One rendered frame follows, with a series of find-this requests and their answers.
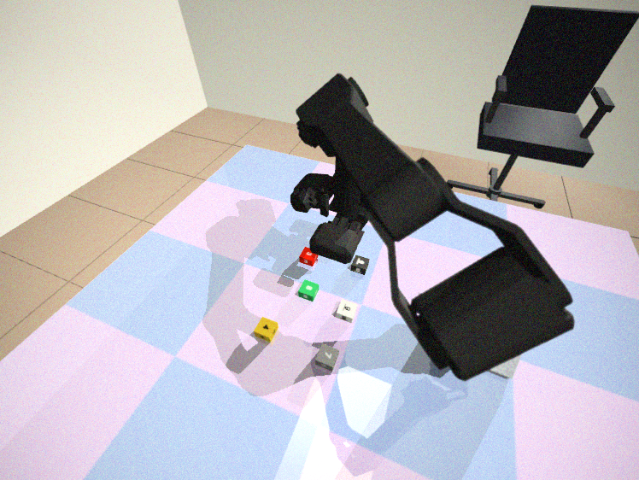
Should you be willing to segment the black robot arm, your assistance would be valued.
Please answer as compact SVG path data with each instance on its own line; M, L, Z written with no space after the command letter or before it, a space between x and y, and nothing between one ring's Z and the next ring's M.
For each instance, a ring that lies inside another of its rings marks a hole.
M428 160L414 161L373 124L368 105L355 80L338 73L296 109L300 139L336 162L333 176L305 175L290 204L328 217L335 174L355 184L387 247L393 306L434 365L466 381L572 330L572 295L524 229L460 201ZM492 230L503 247L410 305L398 286L395 242L446 211Z

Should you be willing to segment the yellow block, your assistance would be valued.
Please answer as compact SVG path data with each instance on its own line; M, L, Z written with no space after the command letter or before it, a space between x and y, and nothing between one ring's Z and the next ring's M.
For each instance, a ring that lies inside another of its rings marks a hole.
M256 326L254 333L265 341L271 342L278 329L278 322L262 317Z

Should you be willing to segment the red block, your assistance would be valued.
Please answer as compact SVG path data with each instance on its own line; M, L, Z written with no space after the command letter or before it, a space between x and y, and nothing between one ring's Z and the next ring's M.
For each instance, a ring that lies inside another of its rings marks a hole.
M318 258L318 255L313 254L310 248L307 248L307 247L304 248L304 250L299 256L300 262L309 266L313 266L317 258Z

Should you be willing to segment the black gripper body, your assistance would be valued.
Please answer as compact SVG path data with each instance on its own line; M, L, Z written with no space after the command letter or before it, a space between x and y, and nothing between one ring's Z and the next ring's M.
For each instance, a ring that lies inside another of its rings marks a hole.
M364 198L355 184L342 181L336 174L330 182L330 189L334 190L334 198L329 208L337 214L331 224L324 222L317 227L309 240L309 247L313 254L348 264L359 244L359 220L366 220L358 205Z

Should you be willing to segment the cream block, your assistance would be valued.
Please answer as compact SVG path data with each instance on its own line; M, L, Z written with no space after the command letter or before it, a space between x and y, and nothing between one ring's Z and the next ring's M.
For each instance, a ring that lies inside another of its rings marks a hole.
M322 343L315 359L315 365L333 371L338 355L339 349Z

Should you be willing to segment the green block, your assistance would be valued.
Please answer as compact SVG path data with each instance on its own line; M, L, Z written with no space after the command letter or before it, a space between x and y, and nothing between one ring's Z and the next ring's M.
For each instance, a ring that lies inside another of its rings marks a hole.
M309 301L314 301L318 291L318 284L304 279L301 288L298 290L298 296Z

